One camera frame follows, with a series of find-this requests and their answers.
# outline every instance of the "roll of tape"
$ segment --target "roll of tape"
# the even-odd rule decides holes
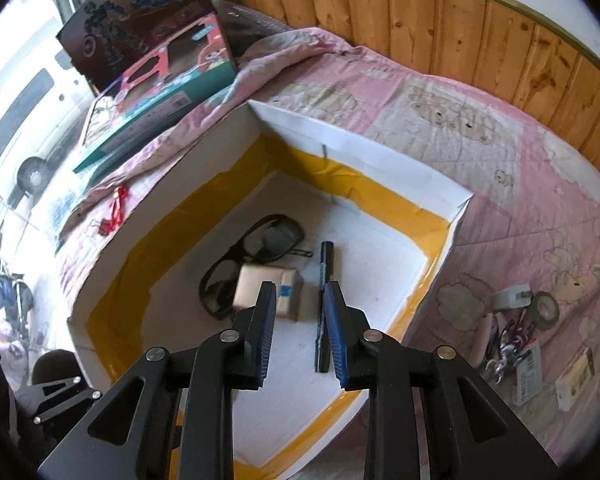
[[[526,316],[537,329],[549,330],[560,319],[560,308],[555,298],[548,292],[538,292],[528,306]]]

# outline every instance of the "metal screw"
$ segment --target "metal screw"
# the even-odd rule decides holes
[[[232,328],[220,334],[220,341],[223,343],[233,343],[234,341],[238,341],[238,339],[240,339],[240,333]]]
[[[164,357],[164,348],[154,346],[146,351],[146,358],[148,361],[159,361]]]
[[[438,348],[438,357],[441,359],[453,359],[456,357],[456,351],[451,346],[441,346]]]
[[[362,337],[365,338],[365,341],[377,343],[382,339],[382,332],[376,330],[375,328],[370,328],[369,330],[365,330],[365,333],[363,333]]]

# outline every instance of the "pink bedsheet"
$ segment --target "pink bedsheet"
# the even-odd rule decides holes
[[[513,409],[560,462],[600,410],[600,174],[513,106],[352,48],[320,29],[261,40],[242,62],[227,94],[155,139],[76,212],[58,255],[70,304],[107,243],[92,221],[106,214],[115,185],[128,181],[132,211],[205,130],[248,97],[319,118],[412,156],[475,193],[418,311],[410,345],[446,343],[467,354],[492,292],[509,285],[529,283],[557,299],[560,321],[548,332],[536,331],[544,387]],[[594,352],[596,373],[563,413],[554,381],[583,346]],[[506,400],[511,391],[510,381],[498,387]]]

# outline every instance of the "small cardboard box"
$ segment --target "small cardboard box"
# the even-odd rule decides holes
[[[575,404],[585,386],[596,374],[593,362],[593,351],[585,346],[578,352],[555,381],[555,393],[558,397],[558,408],[562,412],[568,412]]]
[[[86,0],[58,41],[102,90],[165,38],[213,10],[210,0]]]
[[[302,276],[297,269],[243,265],[235,289],[234,307],[242,309],[255,305],[262,282],[272,282],[276,286],[276,316],[297,319],[302,286]]]
[[[216,16],[203,16],[129,67],[100,95],[74,172],[107,157],[97,171],[104,176],[234,78]]]

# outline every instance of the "scooter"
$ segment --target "scooter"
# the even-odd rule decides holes
[[[12,273],[0,257],[0,309],[5,320],[23,342],[29,341],[29,311],[34,307],[33,293],[23,274]]]

